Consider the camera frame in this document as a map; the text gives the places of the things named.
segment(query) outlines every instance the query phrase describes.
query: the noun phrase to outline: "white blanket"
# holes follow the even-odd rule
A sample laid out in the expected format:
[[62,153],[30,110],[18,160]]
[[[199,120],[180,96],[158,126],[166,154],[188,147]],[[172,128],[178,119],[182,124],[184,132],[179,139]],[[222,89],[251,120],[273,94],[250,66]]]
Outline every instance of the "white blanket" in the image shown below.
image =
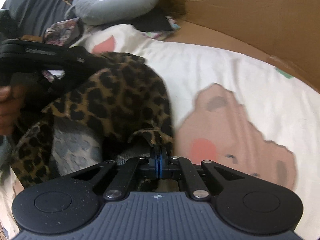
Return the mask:
[[151,40],[130,25],[111,27],[81,43],[91,52],[111,36],[116,42],[114,51],[146,58],[147,65],[164,79],[176,130],[194,110],[194,101],[202,90],[216,83],[233,91],[263,138],[293,152],[297,169],[293,190],[304,204],[296,233],[307,240],[319,238],[320,95],[316,91],[246,55]]

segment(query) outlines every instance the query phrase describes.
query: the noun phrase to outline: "finger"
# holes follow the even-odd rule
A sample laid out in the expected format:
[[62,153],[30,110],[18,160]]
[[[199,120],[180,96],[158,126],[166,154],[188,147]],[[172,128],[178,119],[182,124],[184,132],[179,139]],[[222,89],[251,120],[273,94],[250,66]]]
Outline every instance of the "finger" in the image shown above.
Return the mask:
[[26,95],[27,88],[23,85],[16,85],[12,87],[12,97],[13,98],[22,98]]
[[11,93],[11,87],[0,87],[0,102],[6,101]]
[[10,99],[0,103],[0,115],[13,114],[19,111],[24,103],[24,98]]
[[0,135],[2,135],[2,136],[11,135],[13,133],[13,129],[14,129],[13,126],[0,128]]
[[0,129],[13,126],[14,122],[18,119],[20,112],[10,115],[0,116]]

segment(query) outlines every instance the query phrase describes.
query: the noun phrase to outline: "crosshair logo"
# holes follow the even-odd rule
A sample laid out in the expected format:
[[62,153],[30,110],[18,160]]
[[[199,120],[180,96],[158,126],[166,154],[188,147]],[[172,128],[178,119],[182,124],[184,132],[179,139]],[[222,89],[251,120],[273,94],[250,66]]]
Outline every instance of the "crosshair logo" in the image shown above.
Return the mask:
[[160,194],[155,194],[153,197],[154,197],[155,199],[160,199],[160,198],[162,198],[162,195],[160,195]]

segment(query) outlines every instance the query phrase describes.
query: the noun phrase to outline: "gray ribbed panel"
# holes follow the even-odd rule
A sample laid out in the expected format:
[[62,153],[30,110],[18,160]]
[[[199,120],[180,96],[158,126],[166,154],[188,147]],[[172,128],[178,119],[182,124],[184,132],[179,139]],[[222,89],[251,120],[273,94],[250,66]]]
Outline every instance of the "gray ribbed panel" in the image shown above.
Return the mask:
[[62,236],[23,232],[15,240],[299,240],[293,232],[251,236],[219,220],[208,203],[190,200],[184,192],[131,192],[104,206],[91,224]]

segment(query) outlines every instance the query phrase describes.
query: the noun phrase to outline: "leopard print fabric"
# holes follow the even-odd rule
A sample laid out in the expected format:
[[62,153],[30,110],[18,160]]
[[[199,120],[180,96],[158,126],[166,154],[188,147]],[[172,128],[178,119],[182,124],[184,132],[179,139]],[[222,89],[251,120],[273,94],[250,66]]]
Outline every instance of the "leopard print fabric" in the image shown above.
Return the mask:
[[162,79],[144,59],[127,53],[104,53],[105,66],[77,89],[42,112],[45,116],[20,139],[11,166],[24,187],[51,178],[54,116],[67,118],[117,142],[144,137],[150,146],[172,152],[170,102]]

